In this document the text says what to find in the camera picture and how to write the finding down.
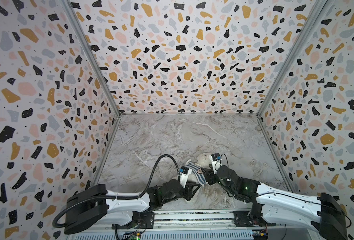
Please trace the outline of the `white fluffy teddy bear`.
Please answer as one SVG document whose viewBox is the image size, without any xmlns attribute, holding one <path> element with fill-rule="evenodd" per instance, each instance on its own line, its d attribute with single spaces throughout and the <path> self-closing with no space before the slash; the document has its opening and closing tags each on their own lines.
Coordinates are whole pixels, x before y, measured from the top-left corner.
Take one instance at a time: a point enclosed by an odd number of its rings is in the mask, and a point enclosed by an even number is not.
<svg viewBox="0 0 354 240">
<path fill-rule="evenodd" d="M 198 163 L 201 165 L 201 169 L 209 169 L 211 164 L 211 155 L 210 154 L 201 154 L 199 155 L 196 160 L 192 160 L 194 163 Z"/>
</svg>

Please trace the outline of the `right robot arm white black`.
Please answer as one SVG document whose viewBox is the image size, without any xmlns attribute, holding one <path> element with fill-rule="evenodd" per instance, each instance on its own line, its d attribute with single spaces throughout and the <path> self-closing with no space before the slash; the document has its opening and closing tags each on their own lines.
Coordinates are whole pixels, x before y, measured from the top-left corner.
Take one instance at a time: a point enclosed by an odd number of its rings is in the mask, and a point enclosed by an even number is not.
<svg viewBox="0 0 354 240">
<path fill-rule="evenodd" d="M 250 220 L 259 226 L 285 224 L 317 232 L 326 240 L 346 240 L 351 220 L 335 198 L 305 196 L 239 177 L 228 166 L 202 169 L 209 185 L 219 184 L 238 201 L 251 203 Z"/>
</svg>

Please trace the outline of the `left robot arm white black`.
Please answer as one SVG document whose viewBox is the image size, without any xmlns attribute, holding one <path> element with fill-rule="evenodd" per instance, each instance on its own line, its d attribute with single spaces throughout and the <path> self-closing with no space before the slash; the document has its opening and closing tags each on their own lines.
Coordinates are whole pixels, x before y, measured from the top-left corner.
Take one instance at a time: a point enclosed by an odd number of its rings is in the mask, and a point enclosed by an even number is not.
<svg viewBox="0 0 354 240">
<path fill-rule="evenodd" d="M 200 187 L 190 181 L 182 186 L 178 180 L 172 179 L 161 186 L 148 188 L 140 197 L 139 193 L 108 191 L 104 184 L 98 184 L 67 200 L 69 211 L 65 213 L 65 234 L 80 233 L 96 223 L 133 228 L 141 221 L 143 212 L 160 210 L 178 199 L 189 201 Z"/>
</svg>

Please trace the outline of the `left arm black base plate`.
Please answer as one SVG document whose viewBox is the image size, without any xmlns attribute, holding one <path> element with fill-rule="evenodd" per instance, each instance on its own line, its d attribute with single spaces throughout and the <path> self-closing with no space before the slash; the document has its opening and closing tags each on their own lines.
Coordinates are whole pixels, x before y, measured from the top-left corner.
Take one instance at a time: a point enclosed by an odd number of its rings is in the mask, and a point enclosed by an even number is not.
<svg viewBox="0 0 354 240">
<path fill-rule="evenodd" d="M 118 225 L 118 230 L 138 230 L 152 229 L 155 223 L 155 213 L 153 212 L 133 212 L 130 221 L 125 225 Z"/>
</svg>

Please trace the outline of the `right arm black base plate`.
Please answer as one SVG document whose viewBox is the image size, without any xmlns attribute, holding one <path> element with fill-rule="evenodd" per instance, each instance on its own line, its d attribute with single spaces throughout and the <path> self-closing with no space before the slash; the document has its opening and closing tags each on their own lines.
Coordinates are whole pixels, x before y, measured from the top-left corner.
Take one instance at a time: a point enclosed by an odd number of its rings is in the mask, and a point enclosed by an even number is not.
<svg viewBox="0 0 354 240">
<path fill-rule="evenodd" d="M 237 227 L 274 227 L 275 223 L 268 223 L 263 219 L 263 204 L 253 203 L 250 210 L 234 211 L 233 223 Z"/>
</svg>

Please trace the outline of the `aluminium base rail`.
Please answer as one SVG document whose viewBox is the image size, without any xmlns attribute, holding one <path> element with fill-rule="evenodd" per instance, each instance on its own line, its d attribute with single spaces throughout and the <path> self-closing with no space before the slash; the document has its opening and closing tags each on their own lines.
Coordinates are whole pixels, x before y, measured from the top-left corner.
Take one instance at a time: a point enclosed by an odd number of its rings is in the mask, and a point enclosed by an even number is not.
<svg viewBox="0 0 354 240">
<path fill-rule="evenodd" d="M 234 211 L 250 210 L 250 209 L 227 209 L 227 210 L 167 210 L 154 211 L 155 213 L 155 228 L 194 228 L 196 226 L 202 228 L 211 227 L 237 227 L 234 221 Z M 80 226 L 74 227 L 71 230 L 66 230 L 68 235 L 78 234 L 87 230 L 97 230 L 106 227 L 107 229 L 115 229 L 115 226 L 127 224 L 136 211 L 120 211 L 110 212 L 103 216 L 100 220 L 87 219 L 81 217 Z"/>
</svg>

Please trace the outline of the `blue white striped knit sweater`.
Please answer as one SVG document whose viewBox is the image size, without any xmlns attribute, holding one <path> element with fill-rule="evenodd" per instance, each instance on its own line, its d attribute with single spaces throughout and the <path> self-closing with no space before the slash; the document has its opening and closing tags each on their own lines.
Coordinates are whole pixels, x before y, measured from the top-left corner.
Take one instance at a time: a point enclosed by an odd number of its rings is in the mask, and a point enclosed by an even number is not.
<svg viewBox="0 0 354 240">
<path fill-rule="evenodd" d="M 188 160 L 185 164 L 191 170 L 191 173 L 188 174 L 187 180 L 189 182 L 194 182 L 200 184 L 201 186 L 205 186 L 207 184 L 203 171 L 201 169 L 201 165 L 198 163 L 194 163 L 192 160 Z"/>
</svg>

